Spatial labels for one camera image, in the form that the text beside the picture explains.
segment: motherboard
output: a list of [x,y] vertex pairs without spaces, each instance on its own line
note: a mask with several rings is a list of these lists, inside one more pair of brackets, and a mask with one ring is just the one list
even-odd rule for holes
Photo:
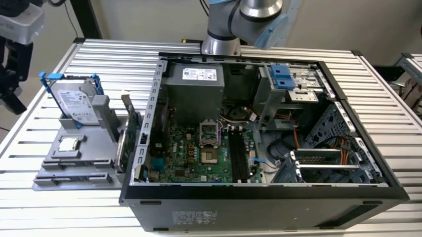
[[211,123],[169,129],[164,156],[152,158],[149,182],[261,182],[251,130],[223,129],[219,124],[216,129],[215,133]]

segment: power supply label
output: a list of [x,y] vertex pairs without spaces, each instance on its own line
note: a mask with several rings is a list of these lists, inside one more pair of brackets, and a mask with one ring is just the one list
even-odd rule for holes
[[217,211],[173,211],[172,220],[176,225],[213,225]]
[[72,119],[81,124],[97,122],[89,98],[80,90],[60,90],[58,96]]
[[185,68],[183,80],[216,80],[216,69]]

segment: ram slot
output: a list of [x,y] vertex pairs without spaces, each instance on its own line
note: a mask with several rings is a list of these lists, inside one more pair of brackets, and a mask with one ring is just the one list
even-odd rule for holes
[[248,166],[245,160],[241,131],[228,131],[228,148],[231,159],[232,182],[245,183],[248,179]]

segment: robotic arm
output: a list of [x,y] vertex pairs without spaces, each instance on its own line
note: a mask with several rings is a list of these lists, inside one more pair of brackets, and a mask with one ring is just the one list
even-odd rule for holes
[[256,48],[271,48],[288,18],[281,0],[209,0],[208,35],[203,54],[240,55],[240,41]]
[[0,104],[17,115],[26,110],[16,94],[18,83],[28,78],[32,37],[44,24],[41,6],[42,0],[0,0]]

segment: metal workbench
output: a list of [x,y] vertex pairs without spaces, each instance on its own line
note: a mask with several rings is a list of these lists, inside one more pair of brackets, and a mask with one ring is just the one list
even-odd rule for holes
[[[126,90],[142,114],[160,51],[199,53],[200,49],[197,44],[188,43],[85,40],[70,46],[54,71],[86,76],[97,73],[116,113],[125,113],[118,91]],[[249,46],[243,47],[241,54],[325,62],[411,200],[344,231],[173,235],[422,236],[422,122],[366,59],[349,51],[295,48],[260,51]],[[0,236],[145,234],[129,208],[118,206],[118,191],[30,190],[32,179],[60,127],[58,115],[56,104],[41,89],[0,145],[0,230],[5,230]]]

